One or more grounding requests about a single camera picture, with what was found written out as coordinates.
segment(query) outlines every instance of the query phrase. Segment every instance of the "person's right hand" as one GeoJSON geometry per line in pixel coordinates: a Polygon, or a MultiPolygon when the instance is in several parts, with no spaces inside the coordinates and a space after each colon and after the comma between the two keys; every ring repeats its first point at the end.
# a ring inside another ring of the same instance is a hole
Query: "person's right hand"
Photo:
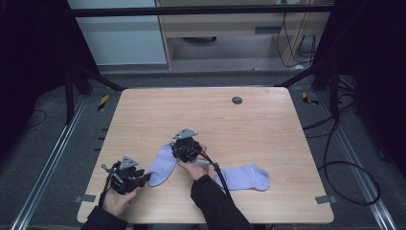
{"type": "MultiPolygon", "coordinates": [[[[204,145],[200,144],[200,147],[202,148],[202,151],[206,152],[207,148],[204,145]]],[[[192,180],[198,180],[203,175],[209,174],[209,165],[197,162],[185,163],[179,159],[177,159],[177,162],[180,167],[185,169],[192,180]]]]}

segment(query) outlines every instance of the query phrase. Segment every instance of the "hand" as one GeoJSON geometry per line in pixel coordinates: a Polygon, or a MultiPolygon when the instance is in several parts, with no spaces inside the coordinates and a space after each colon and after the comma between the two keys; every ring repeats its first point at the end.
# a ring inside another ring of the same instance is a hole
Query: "hand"
{"type": "Polygon", "coordinates": [[[140,188],[137,188],[126,195],[118,194],[113,189],[109,189],[105,194],[102,208],[113,216],[119,218],[124,212],[126,206],[130,204],[131,200],[137,195],[139,189],[140,188]]]}
{"type": "MultiPolygon", "coordinates": [[[[206,152],[206,147],[200,144],[202,151],[206,152]]],[[[209,165],[201,164],[201,163],[185,163],[179,159],[177,159],[178,165],[185,169],[185,171],[189,174],[189,177],[192,180],[198,180],[203,175],[209,174],[209,165]]]]}

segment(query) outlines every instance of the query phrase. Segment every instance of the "black circular hole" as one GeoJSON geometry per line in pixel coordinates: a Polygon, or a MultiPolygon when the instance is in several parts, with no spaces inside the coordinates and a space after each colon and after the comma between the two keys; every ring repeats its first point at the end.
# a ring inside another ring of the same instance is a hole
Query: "black circular hole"
{"type": "Polygon", "coordinates": [[[233,98],[231,99],[231,101],[232,101],[234,104],[241,104],[241,103],[242,103],[242,98],[241,98],[241,97],[233,97],[233,98]]]}

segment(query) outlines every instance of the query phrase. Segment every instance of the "person's left hand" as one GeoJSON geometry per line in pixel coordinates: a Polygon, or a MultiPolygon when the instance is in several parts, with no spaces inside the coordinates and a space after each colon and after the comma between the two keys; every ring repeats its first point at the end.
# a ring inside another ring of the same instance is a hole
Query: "person's left hand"
{"type": "Polygon", "coordinates": [[[113,189],[109,189],[105,194],[102,208],[108,213],[119,218],[123,214],[126,206],[130,204],[131,200],[137,195],[139,189],[140,188],[137,188],[126,195],[118,194],[113,189]]]}

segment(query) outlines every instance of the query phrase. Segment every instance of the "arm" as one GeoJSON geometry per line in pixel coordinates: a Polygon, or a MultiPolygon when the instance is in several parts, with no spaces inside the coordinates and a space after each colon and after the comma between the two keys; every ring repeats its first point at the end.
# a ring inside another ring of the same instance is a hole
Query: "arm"
{"type": "Polygon", "coordinates": [[[193,182],[191,197],[202,211],[209,229],[248,230],[252,228],[233,201],[208,175],[193,182]]]}
{"type": "Polygon", "coordinates": [[[109,189],[105,194],[102,208],[96,206],[93,209],[81,230],[125,230],[128,223],[120,219],[120,216],[137,195],[138,190],[139,188],[129,194],[120,195],[109,189]]]}
{"type": "Polygon", "coordinates": [[[87,221],[80,228],[81,230],[109,230],[109,229],[125,229],[128,223],[120,218],[96,206],[90,213],[87,221]]]}

